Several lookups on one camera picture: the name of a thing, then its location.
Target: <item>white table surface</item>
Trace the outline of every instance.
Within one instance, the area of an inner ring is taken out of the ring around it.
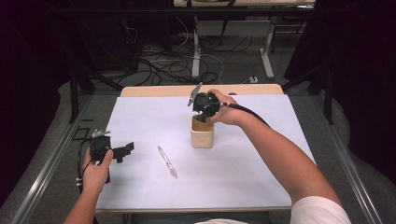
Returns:
[[[282,94],[233,98],[313,156],[291,106]],[[253,211],[290,208],[288,193],[269,172],[245,134],[215,124],[212,148],[193,148],[189,97],[119,97],[107,129],[113,147],[134,142],[123,163],[110,165],[111,182],[96,212]],[[175,167],[171,176],[158,151]]]

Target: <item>white sleeve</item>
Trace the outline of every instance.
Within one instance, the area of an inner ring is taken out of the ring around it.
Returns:
[[[210,219],[205,222],[196,222],[195,224],[247,224],[246,222],[240,222],[240,221],[235,221],[235,220],[230,220],[230,219],[222,219],[222,218],[216,218],[216,219]]]
[[[290,224],[297,223],[350,224],[350,220],[338,203],[318,196],[309,196],[300,199],[291,208]]]

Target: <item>white pen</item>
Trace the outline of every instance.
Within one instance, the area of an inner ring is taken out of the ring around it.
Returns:
[[[163,149],[158,146],[158,150],[160,151],[161,155],[163,156],[163,159],[166,161],[166,165],[169,168],[169,171],[171,172],[171,175],[174,176],[175,178],[177,178],[177,173],[175,171],[175,169],[173,168],[171,162],[169,161],[168,157],[166,156],[165,152],[163,151]]]

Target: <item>black curtain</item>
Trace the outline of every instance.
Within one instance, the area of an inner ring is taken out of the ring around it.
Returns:
[[[68,69],[41,10],[29,1],[0,5],[1,206],[54,118]]]
[[[386,1],[318,0],[285,74],[289,81],[316,66],[306,80],[317,94],[334,71],[333,98],[350,124],[349,148],[396,184],[396,5]],[[350,12],[331,16],[331,9]]]

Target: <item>electrical outlet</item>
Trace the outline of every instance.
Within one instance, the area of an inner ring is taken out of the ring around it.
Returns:
[[[259,83],[259,79],[257,77],[249,77],[248,79],[251,84]]]

